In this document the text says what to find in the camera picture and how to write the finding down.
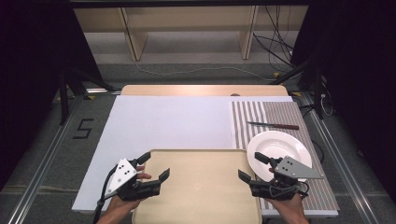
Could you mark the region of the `aluminium floor rail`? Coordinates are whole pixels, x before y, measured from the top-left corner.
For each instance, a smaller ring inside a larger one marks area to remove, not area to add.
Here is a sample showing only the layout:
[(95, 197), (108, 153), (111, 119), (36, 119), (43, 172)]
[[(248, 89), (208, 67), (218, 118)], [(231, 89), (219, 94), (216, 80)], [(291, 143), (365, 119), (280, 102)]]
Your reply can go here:
[(55, 135), (51, 139), (50, 145), (46, 147), (45, 154), (40, 160), (39, 165), (36, 167), (28, 185), (21, 188), (21, 197), (10, 215), (10, 218), (7, 220), (7, 224), (22, 224), (25, 220), (58, 151), (61, 148), (61, 144), (70, 127), (71, 120), (75, 116), (76, 111), (82, 102), (83, 97), (76, 96), (70, 103), (69, 115), (60, 125), (57, 126)]
[(361, 215), (364, 224), (380, 224), (379, 218), (377, 217), (374, 208), (369, 203), (367, 197), (364, 195), (363, 190), (357, 182), (357, 179), (352, 174), (347, 161), (343, 158), (339, 147), (336, 145), (333, 137), (326, 126), (323, 119), (318, 115), (318, 111), (321, 111), (321, 107), (318, 103), (315, 103), (307, 92), (302, 93), (303, 100), (309, 105), (313, 105), (315, 108), (314, 112), (311, 112), (310, 117), (312, 118), (318, 132), (329, 151), (330, 157), (332, 158), (334, 165), (342, 178), (346, 189), (357, 207), (359, 214)]

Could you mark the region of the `light wooden table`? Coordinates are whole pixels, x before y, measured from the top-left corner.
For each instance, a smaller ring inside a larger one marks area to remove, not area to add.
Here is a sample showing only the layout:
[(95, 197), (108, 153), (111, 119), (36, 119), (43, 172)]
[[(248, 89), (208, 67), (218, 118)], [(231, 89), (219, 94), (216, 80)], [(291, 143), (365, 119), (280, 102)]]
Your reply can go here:
[(282, 85), (126, 85), (121, 95), (139, 96), (288, 96)]

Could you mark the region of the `person's left hand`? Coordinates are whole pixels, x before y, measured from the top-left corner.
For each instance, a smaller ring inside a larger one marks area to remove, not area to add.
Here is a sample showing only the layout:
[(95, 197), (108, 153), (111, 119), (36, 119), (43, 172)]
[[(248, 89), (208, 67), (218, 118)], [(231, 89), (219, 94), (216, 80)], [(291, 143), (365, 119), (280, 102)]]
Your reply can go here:
[[(144, 166), (138, 166), (137, 178), (138, 179), (151, 179), (151, 175), (144, 173)], [(130, 214), (136, 207), (143, 202), (143, 199), (134, 202), (123, 201), (119, 196), (114, 196), (109, 206), (107, 207), (106, 214), (112, 217), (125, 217)]]

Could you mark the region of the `wooden cutting board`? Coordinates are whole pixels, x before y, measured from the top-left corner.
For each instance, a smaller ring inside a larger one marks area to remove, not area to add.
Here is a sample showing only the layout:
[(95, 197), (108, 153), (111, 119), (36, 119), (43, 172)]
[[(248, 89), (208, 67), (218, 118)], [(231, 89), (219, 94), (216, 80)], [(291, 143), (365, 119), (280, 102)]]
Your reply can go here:
[(133, 212), (133, 224), (262, 224), (260, 200), (238, 177), (254, 173), (242, 149), (153, 149), (145, 172), (168, 169), (161, 192)]

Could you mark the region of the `light wooden shelf unit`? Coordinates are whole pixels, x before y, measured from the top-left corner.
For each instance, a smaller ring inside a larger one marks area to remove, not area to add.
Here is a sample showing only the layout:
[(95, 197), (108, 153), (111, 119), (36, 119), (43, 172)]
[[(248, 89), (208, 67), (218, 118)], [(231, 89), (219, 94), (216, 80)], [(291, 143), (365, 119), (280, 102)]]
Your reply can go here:
[(77, 8), (85, 33), (123, 33), (134, 60), (140, 60), (150, 32), (232, 31), (244, 60), (255, 31), (298, 31), (307, 6)]

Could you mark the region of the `white round plate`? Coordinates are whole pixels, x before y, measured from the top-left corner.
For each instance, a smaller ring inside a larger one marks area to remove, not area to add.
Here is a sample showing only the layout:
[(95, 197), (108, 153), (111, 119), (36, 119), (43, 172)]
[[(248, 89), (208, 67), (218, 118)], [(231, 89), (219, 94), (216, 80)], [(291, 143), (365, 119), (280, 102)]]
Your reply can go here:
[(248, 164), (258, 177), (269, 182), (274, 177), (274, 174), (269, 171), (271, 165), (258, 161), (255, 158), (256, 152), (274, 159), (290, 156), (296, 161), (312, 167), (311, 155), (305, 145), (287, 133), (279, 131), (259, 133), (247, 145)]

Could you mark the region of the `striped grey white placemat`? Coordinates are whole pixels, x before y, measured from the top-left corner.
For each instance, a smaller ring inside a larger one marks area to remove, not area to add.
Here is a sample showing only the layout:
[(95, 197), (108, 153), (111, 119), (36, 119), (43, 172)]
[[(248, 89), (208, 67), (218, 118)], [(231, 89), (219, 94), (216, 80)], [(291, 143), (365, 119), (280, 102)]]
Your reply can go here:
[[(286, 130), (269, 127), (257, 127), (247, 121), (298, 125), (299, 130)], [(324, 174), (317, 152), (309, 136), (302, 114), (294, 102), (231, 102), (231, 124), (233, 146), (247, 149), (249, 141), (257, 134), (279, 131), (297, 138), (305, 145), (311, 155), (312, 167)], [(332, 188), (324, 176), (323, 179), (303, 179), (310, 187), (308, 197), (304, 199), (304, 209), (311, 217), (337, 217), (339, 206)]]

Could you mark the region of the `black metal stand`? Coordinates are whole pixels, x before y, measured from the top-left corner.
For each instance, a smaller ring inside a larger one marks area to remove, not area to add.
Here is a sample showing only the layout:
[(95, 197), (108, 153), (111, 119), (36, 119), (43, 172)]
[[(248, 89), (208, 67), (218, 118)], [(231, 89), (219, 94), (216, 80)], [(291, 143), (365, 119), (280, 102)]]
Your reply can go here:
[(322, 91), (320, 58), (321, 48), (317, 47), (313, 50), (306, 61), (293, 68), (285, 76), (272, 81), (271, 85), (279, 85), (292, 77), (301, 75), (298, 87), (300, 90), (306, 91), (311, 85), (314, 86), (314, 110), (318, 117), (323, 119), (322, 108), (320, 105)]
[(70, 89), (75, 95), (81, 96), (87, 93), (87, 88), (83, 85), (83, 81), (89, 81), (106, 91), (116, 91), (117, 89), (109, 84), (106, 84), (101, 78), (95, 77), (86, 73), (76, 67), (64, 68), (58, 76), (59, 94), (61, 101), (61, 125), (64, 125), (69, 117), (69, 96), (67, 90)]

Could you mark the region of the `dark curtain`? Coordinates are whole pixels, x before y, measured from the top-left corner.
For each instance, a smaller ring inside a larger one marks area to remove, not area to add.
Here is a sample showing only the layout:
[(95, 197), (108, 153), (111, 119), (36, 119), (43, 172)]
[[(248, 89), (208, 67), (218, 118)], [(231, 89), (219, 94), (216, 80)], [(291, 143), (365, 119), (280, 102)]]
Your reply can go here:
[(32, 145), (59, 89), (100, 80), (67, 0), (0, 0), (0, 189)]
[(320, 55), (332, 104), (396, 202), (396, 0), (313, 0), (295, 43), (301, 64), (336, 18)]

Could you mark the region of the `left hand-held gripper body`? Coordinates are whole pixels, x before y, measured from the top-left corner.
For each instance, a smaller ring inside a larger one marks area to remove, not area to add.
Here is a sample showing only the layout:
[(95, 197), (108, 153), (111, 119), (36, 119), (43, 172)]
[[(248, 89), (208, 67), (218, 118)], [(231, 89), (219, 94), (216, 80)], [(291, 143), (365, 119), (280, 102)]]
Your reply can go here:
[(123, 201), (137, 201), (159, 195), (161, 180), (149, 182), (137, 180), (137, 166), (147, 160), (141, 158), (132, 161), (121, 159), (109, 185), (105, 188), (105, 199), (118, 195)]

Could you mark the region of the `white table cover sheet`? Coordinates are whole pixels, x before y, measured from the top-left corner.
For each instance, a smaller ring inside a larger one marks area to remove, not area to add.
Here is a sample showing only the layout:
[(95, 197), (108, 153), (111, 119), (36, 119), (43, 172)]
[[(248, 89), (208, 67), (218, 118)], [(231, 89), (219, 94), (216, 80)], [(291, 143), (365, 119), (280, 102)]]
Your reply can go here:
[(72, 209), (89, 213), (121, 158), (151, 149), (233, 146), (231, 102), (293, 102), (288, 96), (124, 96), (116, 98)]

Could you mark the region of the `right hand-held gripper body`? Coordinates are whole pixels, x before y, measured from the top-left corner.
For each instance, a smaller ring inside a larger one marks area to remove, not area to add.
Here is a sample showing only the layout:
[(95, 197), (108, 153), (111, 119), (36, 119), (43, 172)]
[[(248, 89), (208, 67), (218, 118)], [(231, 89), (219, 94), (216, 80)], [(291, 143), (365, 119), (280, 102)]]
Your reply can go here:
[(253, 197), (273, 200), (290, 200), (296, 193), (307, 196), (309, 185), (303, 179), (323, 179), (324, 175), (295, 159), (269, 158), (269, 171), (274, 177), (269, 181), (251, 180), (249, 187)]

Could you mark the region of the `person's right hand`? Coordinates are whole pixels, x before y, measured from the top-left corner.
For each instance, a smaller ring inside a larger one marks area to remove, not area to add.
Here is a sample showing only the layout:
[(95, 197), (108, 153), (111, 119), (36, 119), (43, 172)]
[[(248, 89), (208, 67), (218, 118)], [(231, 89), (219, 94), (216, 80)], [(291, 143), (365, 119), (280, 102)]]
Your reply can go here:
[(268, 202), (283, 216), (304, 215), (302, 197), (296, 193), (290, 200), (279, 201), (268, 199)]

